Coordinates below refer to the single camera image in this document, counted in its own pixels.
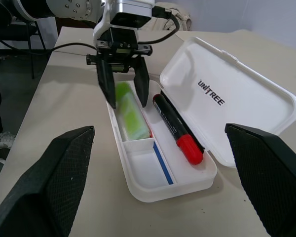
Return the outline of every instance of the white cloth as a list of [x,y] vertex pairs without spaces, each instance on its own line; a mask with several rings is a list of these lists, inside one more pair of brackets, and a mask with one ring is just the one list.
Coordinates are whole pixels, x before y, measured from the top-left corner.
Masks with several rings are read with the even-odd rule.
[[[174,3],[157,2],[156,6],[170,9],[172,14],[177,18],[180,24],[180,31],[189,31],[191,28],[191,18],[189,13],[181,6]],[[166,20],[162,18],[153,17],[147,24],[145,24],[141,30],[143,31],[167,31],[174,30],[175,24],[172,20]]]

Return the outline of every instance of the textured black surface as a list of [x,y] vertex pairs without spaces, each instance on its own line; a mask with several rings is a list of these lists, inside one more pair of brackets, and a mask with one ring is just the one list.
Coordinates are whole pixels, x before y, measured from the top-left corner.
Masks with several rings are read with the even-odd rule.
[[54,139],[0,205],[0,237],[67,237],[84,190],[94,137],[84,127]]
[[74,139],[46,185],[44,195],[64,236],[68,236],[87,177],[93,134]]
[[277,136],[257,129],[227,125],[226,133],[242,186],[267,232],[296,237],[294,152]]

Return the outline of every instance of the unitree logo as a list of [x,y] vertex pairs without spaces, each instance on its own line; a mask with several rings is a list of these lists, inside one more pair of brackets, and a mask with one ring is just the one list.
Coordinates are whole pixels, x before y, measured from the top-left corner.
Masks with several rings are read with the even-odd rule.
[[222,106],[225,103],[225,101],[211,89],[210,85],[206,85],[202,80],[198,83],[198,85],[205,91],[205,95],[211,97],[217,104]]

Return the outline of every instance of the white wall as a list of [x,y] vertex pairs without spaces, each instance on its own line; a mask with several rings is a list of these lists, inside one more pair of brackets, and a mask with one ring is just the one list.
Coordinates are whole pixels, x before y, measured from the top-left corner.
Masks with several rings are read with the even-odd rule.
[[178,3],[192,18],[192,30],[247,29],[296,48],[296,0],[157,0]]
[[[46,48],[53,48],[58,38],[55,18],[40,19],[38,21],[38,26]],[[32,36],[31,42],[33,49],[43,49],[39,36]],[[7,43],[19,49],[28,49],[27,42],[7,41]],[[7,47],[0,43],[0,49],[7,49]]]

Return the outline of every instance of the pencil case lid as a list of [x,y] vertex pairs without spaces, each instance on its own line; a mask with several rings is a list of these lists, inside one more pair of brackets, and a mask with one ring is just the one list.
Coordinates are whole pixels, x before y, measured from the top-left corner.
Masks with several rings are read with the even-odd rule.
[[199,38],[181,46],[160,75],[163,91],[199,142],[235,167],[227,123],[279,135],[296,120],[296,97]]

